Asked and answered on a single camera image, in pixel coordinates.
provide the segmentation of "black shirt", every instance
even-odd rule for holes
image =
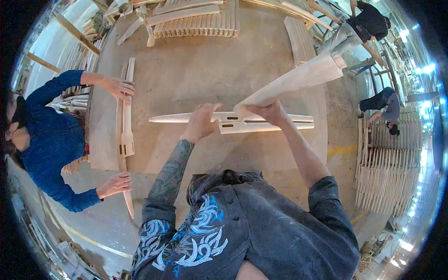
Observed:
[[[357,21],[362,24],[379,41],[388,34],[388,26],[384,16],[372,5],[358,1],[358,8],[362,11],[356,16]]]
[[[333,177],[310,189],[309,212],[260,172],[193,179],[187,201],[191,212],[176,230],[175,207],[147,199],[132,279],[235,279],[244,259],[269,279],[349,280],[357,269],[358,243]]]

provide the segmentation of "wooden rack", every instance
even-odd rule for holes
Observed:
[[[374,127],[371,143],[365,120],[358,122],[361,134],[364,128],[358,142],[354,182],[358,207],[396,216],[404,215],[409,208],[417,188],[422,152],[422,126],[416,110],[403,108],[398,125],[403,132],[399,136],[390,135],[384,124]]]

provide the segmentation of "long hair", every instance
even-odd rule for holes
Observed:
[[[17,148],[13,144],[13,142],[6,140],[6,131],[9,129],[11,125],[11,121],[8,120],[7,117],[7,108],[13,102],[14,92],[12,90],[8,90],[7,94],[1,95],[1,149],[5,156],[9,156],[13,162],[23,170],[25,169],[25,165],[23,164],[22,158],[17,154]]]

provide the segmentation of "yellow floor line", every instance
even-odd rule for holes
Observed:
[[[358,152],[358,145],[328,147],[327,155],[353,154]]]
[[[132,258],[133,257],[130,254],[126,254],[126,253],[120,252],[118,250],[115,250],[115,249],[112,249],[110,247],[107,247],[107,246],[105,246],[103,244],[100,244],[100,243],[96,242],[95,240],[91,240],[87,236],[84,236],[84,235],[80,234],[79,232],[77,232],[76,230],[74,230],[73,228],[69,227],[65,223],[65,221],[58,214],[55,213],[55,216],[56,216],[57,220],[59,221],[59,223],[61,224],[61,226],[63,228],[65,228],[66,230],[70,231],[71,233],[79,236],[80,238],[84,239],[85,241],[87,241],[87,242],[89,242],[89,243],[91,243],[91,244],[93,244],[93,245],[95,245],[95,246],[97,246],[97,247],[99,247],[101,249],[104,249],[104,250],[109,251],[111,253],[117,254],[119,256],[122,256],[122,257],[125,257],[125,258]]]

